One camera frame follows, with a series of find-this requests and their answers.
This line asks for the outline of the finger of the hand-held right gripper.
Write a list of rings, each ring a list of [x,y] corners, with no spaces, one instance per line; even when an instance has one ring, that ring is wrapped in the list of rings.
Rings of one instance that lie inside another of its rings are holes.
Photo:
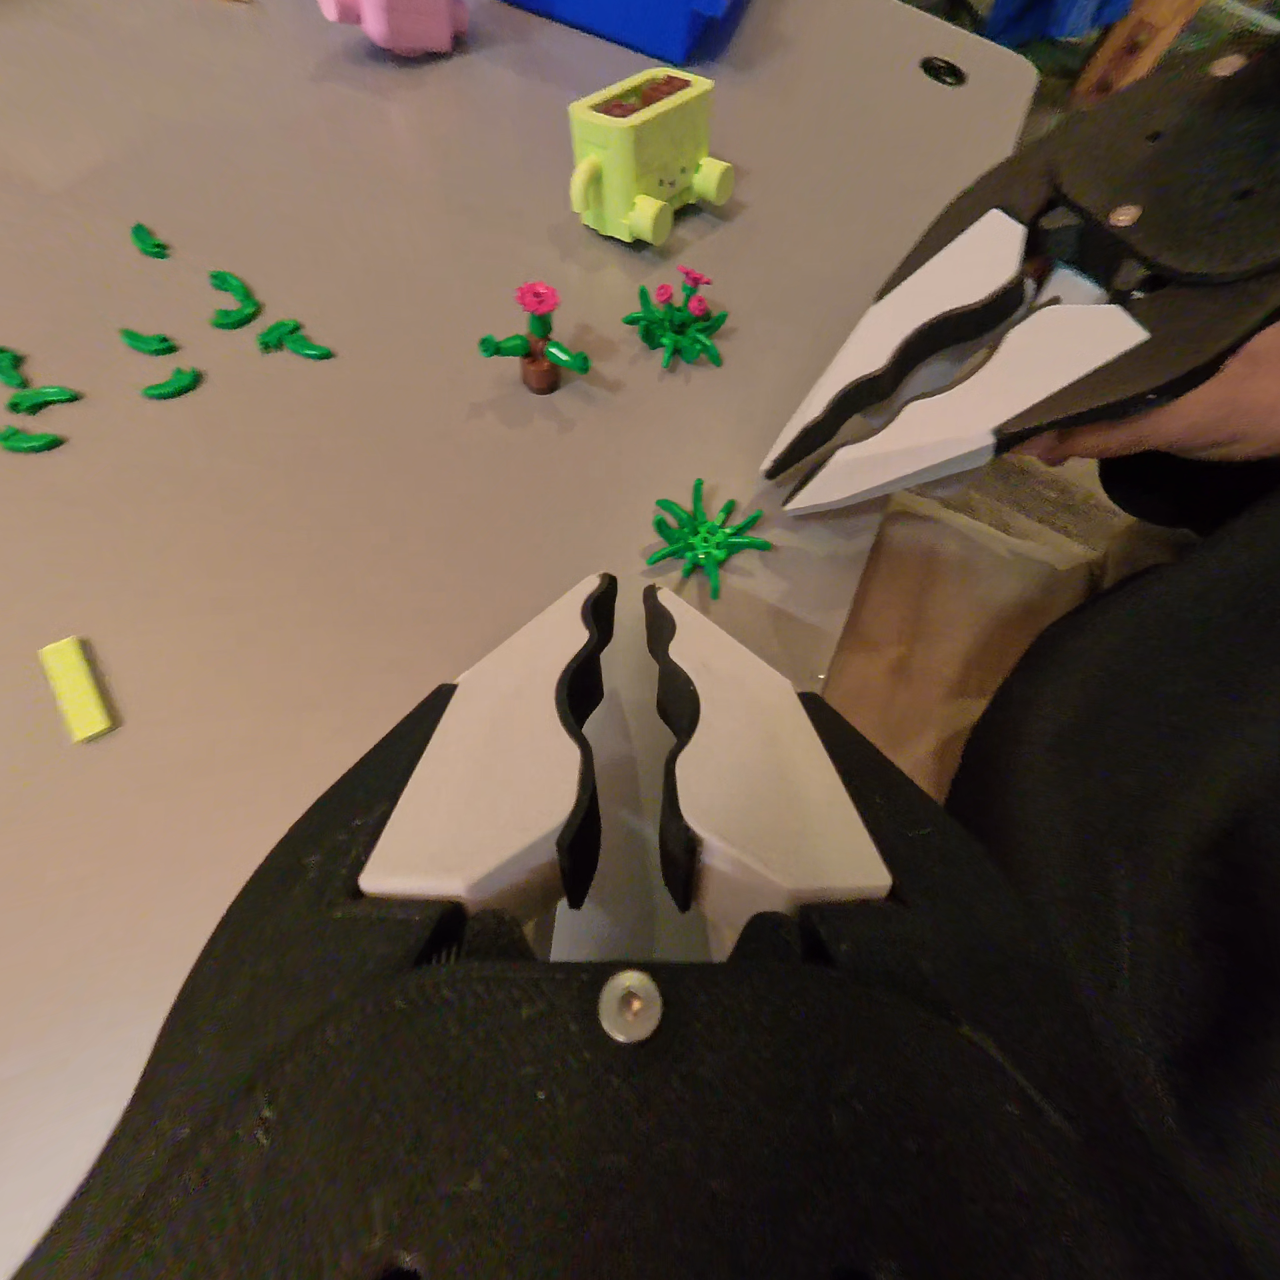
[[[1000,427],[1147,339],[1115,305],[1036,310],[972,374],[911,400],[867,441],[838,447],[782,508],[820,514],[977,470],[992,459]]]
[[[777,480],[823,459],[844,427],[885,406],[942,352],[997,337],[1026,304],[1030,229],[989,211],[861,317],[762,464]]]

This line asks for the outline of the group of loose green leaves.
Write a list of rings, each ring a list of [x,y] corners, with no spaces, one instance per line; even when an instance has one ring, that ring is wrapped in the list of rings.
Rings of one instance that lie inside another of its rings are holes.
[[[254,288],[227,268],[212,268],[207,273],[210,290],[222,299],[207,316],[207,325],[221,332],[259,329],[253,345],[262,355],[291,354],[312,363],[335,358],[335,351],[311,337],[308,328],[296,317],[265,320],[265,304]],[[184,346],[166,331],[142,331],[130,326],[117,329],[122,346],[139,358],[152,361],[152,380],[140,384],[136,395],[151,406],[171,404],[200,390],[206,372],[194,364],[177,364]],[[67,438],[49,430],[32,428],[30,422],[50,409],[75,406],[85,400],[85,393],[66,384],[35,383],[27,375],[27,355],[17,348],[2,349],[3,381],[3,454],[41,456],[56,451],[67,444]]]

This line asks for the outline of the blue plastic bin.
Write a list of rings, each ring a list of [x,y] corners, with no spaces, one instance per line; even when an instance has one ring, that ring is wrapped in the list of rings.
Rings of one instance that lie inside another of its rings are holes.
[[[733,38],[748,2],[507,2],[509,8],[663,60],[696,66]]]
[[[1079,43],[1123,20],[1132,2],[994,2],[984,40],[1019,51],[1035,43]]]

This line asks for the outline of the green spiky plant base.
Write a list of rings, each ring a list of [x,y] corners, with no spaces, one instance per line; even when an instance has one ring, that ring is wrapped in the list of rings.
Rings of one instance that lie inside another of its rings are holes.
[[[687,503],[658,499],[652,506],[654,547],[645,556],[645,567],[678,566],[684,582],[701,576],[707,584],[709,601],[721,599],[725,569],[731,561],[747,553],[763,555],[776,550],[771,540],[757,534],[763,518],[760,509],[738,520],[736,500],[727,500],[710,511],[701,477],[693,480]]]

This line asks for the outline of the green bush with pink flowers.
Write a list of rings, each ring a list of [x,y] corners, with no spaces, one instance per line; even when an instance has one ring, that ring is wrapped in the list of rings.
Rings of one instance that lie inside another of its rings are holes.
[[[702,294],[712,278],[683,264],[677,272],[681,276],[680,291],[667,282],[652,291],[640,287],[635,310],[622,317],[622,325],[634,329],[649,351],[661,352],[664,371],[675,361],[722,368],[724,355],[716,336],[725,328],[728,313],[715,311]]]

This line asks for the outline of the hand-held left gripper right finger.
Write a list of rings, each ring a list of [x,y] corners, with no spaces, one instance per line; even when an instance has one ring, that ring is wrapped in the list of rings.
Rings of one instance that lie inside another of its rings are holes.
[[[891,873],[792,683],[664,587],[645,590],[663,765],[660,854],[724,962],[759,915],[878,902]]]

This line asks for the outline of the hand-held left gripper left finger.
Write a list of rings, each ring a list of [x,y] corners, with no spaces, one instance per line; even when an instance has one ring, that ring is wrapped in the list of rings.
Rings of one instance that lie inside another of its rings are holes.
[[[585,724],[603,698],[617,579],[587,576],[457,680],[373,843],[367,899],[500,910],[536,956],[584,905],[602,822]]]

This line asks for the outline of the pink flower on brown stem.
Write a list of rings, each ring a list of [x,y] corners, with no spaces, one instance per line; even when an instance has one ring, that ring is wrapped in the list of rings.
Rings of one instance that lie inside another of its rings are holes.
[[[514,358],[520,361],[521,380],[535,395],[552,395],[562,384],[562,374],[585,377],[591,372],[587,352],[574,351],[553,336],[559,294],[542,281],[523,282],[515,293],[524,314],[524,331],[497,339],[486,334],[477,349],[483,358]]]

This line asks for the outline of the lime green brick pot figure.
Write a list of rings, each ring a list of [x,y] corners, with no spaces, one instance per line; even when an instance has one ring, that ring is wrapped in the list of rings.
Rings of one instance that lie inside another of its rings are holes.
[[[681,209],[727,204],[734,169],[710,151],[713,102],[713,80],[658,67],[570,104],[568,200],[581,223],[660,247]]]

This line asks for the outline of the pink brick pot figure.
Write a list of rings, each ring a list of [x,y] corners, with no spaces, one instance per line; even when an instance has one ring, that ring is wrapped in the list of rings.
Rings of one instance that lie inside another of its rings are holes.
[[[384,52],[402,58],[448,55],[466,37],[466,2],[318,2],[331,23],[360,28]]]

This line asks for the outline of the lime green flat tile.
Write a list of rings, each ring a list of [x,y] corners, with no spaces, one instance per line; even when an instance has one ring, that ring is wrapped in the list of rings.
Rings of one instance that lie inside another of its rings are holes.
[[[59,721],[73,744],[94,742],[117,729],[116,712],[87,640],[69,636],[43,646],[37,657]]]

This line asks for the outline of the person's right hand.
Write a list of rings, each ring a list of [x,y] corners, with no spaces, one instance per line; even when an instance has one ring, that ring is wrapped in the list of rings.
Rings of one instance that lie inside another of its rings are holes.
[[[1278,326],[1242,345],[1216,375],[1184,396],[1125,421],[1056,428],[1015,454],[1058,467],[1071,459],[1155,453],[1208,462],[1278,456]]]

